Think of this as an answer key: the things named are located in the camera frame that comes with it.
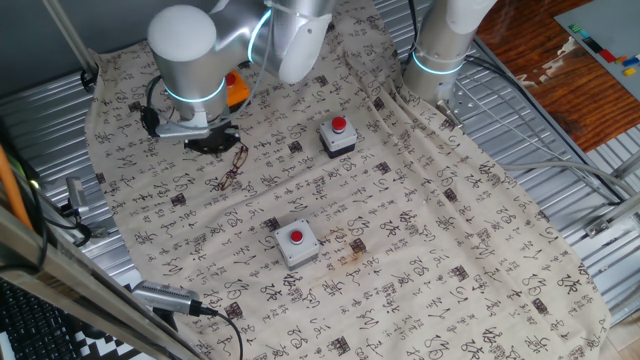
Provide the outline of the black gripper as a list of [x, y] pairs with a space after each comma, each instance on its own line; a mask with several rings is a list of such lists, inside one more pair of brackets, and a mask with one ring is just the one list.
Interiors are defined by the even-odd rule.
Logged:
[[218, 154], [228, 151], [239, 141], [239, 127], [227, 122], [211, 129], [208, 138], [186, 140], [184, 148], [201, 154]]

